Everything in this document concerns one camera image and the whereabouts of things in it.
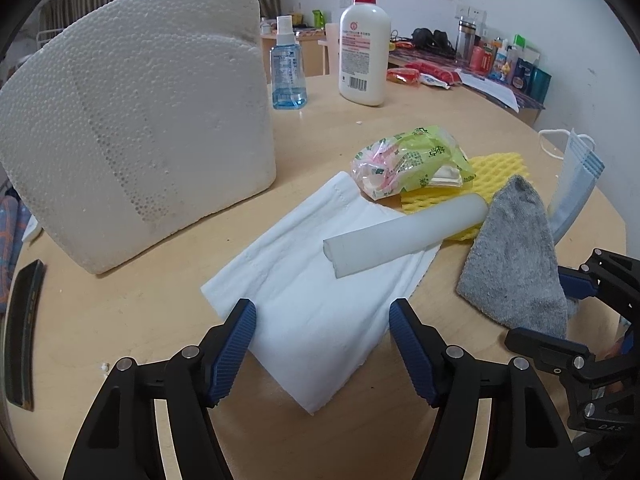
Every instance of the white tissue paper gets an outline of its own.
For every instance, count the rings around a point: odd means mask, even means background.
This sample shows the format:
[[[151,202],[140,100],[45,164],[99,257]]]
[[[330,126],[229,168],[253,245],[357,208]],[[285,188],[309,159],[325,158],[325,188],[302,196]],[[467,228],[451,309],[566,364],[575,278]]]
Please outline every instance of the white tissue paper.
[[[363,364],[388,327],[389,305],[412,294],[439,248],[337,280],[322,240],[400,216],[339,173],[202,287],[223,319],[238,299],[255,303],[249,348],[309,413]]]
[[[0,90],[0,160],[103,272],[275,179],[258,0],[115,0]]]

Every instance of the white spray cap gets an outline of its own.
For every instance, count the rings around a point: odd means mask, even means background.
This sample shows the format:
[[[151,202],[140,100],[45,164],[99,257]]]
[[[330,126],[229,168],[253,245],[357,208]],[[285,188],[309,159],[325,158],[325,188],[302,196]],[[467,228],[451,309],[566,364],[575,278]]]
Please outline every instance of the white spray cap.
[[[279,45],[293,45],[296,43],[296,35],[293,32],[291,16],[278,16],[276,43]]]

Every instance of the smartphone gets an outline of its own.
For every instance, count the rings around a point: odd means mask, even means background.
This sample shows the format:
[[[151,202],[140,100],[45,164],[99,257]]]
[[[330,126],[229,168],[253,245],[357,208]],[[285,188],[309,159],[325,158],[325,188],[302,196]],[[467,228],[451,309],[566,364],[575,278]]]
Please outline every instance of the smartphone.
[[[10,403],[33,411],[31,362],[44,264],[35,260],[15,277],[4,334],[4,389]]]

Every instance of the blue surgical mask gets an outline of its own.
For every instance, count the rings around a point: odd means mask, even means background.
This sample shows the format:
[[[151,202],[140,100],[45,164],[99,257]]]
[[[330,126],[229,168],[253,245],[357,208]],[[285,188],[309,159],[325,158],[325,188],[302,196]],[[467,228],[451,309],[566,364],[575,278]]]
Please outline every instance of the blue surgical mask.
[[[573,130],[543,130],[540,136],[549,133],[566,133],[569,140],[564,150],[564,162],[558,178],[558,187],[546,210],[554,243],[557,244],[569,230],[587,203],[604,170],[604,164],[593,152],[595,142],[591,137],[578,136]]]

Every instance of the styrofoam box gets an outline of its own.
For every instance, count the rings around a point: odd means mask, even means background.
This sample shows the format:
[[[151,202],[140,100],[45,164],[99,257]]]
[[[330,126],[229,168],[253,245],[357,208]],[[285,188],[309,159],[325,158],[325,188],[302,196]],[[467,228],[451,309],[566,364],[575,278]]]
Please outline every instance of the styrofoam box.
[[[258,0],[116,0],[0,90],[0,160],[100,273],[275,179]]]

